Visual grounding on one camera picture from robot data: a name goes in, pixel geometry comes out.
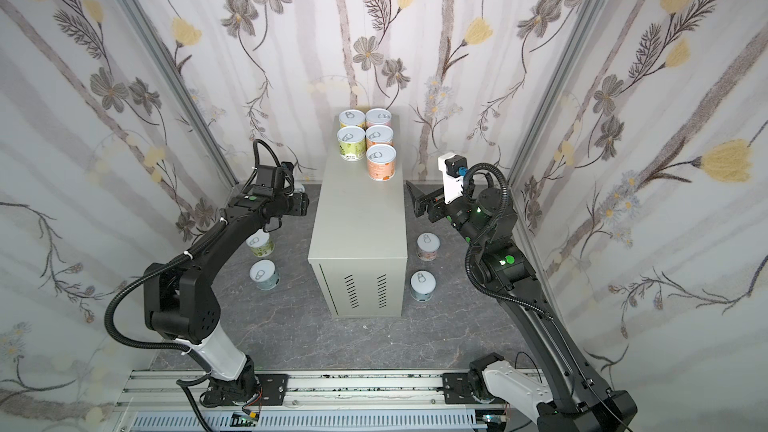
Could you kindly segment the pink label can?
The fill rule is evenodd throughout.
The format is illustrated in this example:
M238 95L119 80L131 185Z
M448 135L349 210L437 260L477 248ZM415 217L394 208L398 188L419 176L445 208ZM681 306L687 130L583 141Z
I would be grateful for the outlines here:
M385 108L372 108L365 114L366 127L383 125L390 127L392 123L392 114Z

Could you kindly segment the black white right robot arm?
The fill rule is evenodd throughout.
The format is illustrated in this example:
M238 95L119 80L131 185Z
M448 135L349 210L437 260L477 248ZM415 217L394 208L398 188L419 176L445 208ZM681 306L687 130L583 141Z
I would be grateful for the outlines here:
M495 299L530 349L542 378L519 372L498 354L471 363L468 388L478 401L500 399L540 431L626 431L637 405L614 389L584 356L555 315L530 261L512 237L517 214L499 187L449 199L406 185L416 216L445 219L467 245L464 271L473 287Z

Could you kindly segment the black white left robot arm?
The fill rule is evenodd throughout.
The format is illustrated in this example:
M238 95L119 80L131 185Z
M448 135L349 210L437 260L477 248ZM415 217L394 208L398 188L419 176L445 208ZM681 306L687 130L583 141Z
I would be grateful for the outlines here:
M293 165L262 165L244 190L220 211L218 222L165 272L157 263L145 271L158 275L143 285L145 323L190 356L208 375L201 396L205 407L243 405L261 392L252 359L239 350L220 324L221 306L213 283L222 267L256 232L285 215L307 214L309 199L296 192Z

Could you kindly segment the brown label can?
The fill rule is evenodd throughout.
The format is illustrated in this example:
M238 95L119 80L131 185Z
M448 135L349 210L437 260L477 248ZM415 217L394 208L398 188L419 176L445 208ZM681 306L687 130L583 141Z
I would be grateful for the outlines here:
M373 125L366 129L366 147L374 145L389 145L394 142L394 131L386 125Z

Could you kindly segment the yellow label can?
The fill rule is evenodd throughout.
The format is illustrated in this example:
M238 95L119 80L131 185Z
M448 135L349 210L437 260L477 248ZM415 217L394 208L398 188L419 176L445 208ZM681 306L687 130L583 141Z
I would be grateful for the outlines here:
M366 127L366 114L358 109L347 109L338 114L339 128Z

